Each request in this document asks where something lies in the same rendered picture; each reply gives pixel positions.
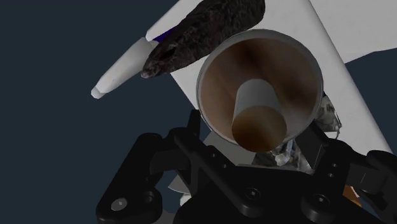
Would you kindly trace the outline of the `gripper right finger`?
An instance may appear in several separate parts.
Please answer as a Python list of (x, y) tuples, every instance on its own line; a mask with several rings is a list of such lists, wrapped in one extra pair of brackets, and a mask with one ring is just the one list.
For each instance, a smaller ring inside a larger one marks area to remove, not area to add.
[(311, 123), (295, 139), (313, 168), (312, 186), (303, 195), (302, 213), (315, 224), (342, 224), (348, 217), (371, 216), (343, 196), (351, 186), (376, 212), (378, 223), (397, 224), (397, 156), (380, 150), (366, 155), (329, 138)]

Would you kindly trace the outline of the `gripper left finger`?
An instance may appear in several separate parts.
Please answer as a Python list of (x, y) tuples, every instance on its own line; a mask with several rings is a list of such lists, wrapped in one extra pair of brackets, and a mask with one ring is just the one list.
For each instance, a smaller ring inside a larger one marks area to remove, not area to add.
[(98, 224), (153, 224), (162, 215), (155, 188), (165, 171), (175, 170), (192, 197), (172, 224), (252, 224), (264, 214), (258, 186), (242, 182), (236, 167), (200, 139), (200, 112), (192, 110), (186, 127), (167, 137), (140, 135), (96, 208)]

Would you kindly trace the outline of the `small orange object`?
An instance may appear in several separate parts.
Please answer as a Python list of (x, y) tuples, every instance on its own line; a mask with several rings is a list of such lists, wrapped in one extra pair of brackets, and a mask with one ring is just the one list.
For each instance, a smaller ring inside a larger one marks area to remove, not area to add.
[(348, 185), (344, 186), (343, 196), (349, 199), (351, 202), (358, 205), (359, 207), (361, 207), (361, 203), (359, 202), (358, 195), (355, 193), (355, 191), (352, 189), (351, 186)]

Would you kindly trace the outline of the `mottled grey crumpled object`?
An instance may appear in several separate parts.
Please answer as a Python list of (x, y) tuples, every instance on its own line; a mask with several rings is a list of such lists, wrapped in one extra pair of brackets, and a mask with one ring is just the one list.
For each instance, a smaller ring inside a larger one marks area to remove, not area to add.
[[(335, 132), (335, 139), (338, 138), (342, 123), (330, 98), (325, 93), (323, 93), (323, 98), (314, 117), (314, 122), (323, 132)], [(307, 174), (314, 172), (294, 139), (269, 152), (257, 153), (251, 164), (292, 169)]]

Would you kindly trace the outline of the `white pen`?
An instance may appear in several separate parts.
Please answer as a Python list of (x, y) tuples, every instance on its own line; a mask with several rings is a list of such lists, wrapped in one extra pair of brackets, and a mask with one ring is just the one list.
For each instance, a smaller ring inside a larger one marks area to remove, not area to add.
[(140, 73), (149, 54), (161, 42), (169, 31), (148, 41), (145, 37), (138, 39), (99, 79), (91, 96), (100, 99)]

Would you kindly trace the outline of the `grey cup with brown inside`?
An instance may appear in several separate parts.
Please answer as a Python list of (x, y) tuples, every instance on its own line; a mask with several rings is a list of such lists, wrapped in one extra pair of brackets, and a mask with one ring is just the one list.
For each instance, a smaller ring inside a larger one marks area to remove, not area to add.
[(196, 93), (204, 121), (219, 137), (249, 151), (270, 151), (313, 121), (323, 76), (316, 58), (298, 40), (251, 29), (208, 55)]

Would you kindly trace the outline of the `white flat slab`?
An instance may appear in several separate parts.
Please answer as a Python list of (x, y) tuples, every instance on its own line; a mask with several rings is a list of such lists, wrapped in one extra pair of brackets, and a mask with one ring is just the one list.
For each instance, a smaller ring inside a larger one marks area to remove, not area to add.
[[(170, 32), (201, 1), (178, 0), (145, 38), (150, 41)], [(390, 151), (345, 63), (397, 46), (397, 0), (265, 0), (264, 17), (246, 31), (251, 29), (281, 32), (310, 50), (321, 68), (323, 93), (342, 123), (339, 140), (363, 155), (372, 150)], [(207, 57), (170, 73), (196, 109), (197, 78)], [(226, 154), (237, 164), (249, 163), (257, 154), (226, 142), (231, 145)]]

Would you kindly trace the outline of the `dark rough rock-like lump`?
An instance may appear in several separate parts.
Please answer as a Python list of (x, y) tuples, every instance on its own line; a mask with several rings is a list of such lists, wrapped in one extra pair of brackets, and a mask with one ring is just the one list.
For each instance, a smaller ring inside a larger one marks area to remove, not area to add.
[(189, 66), (229, 37), (262, 21), (265, 0), (203, 0), (149, 54), (142, 78)]

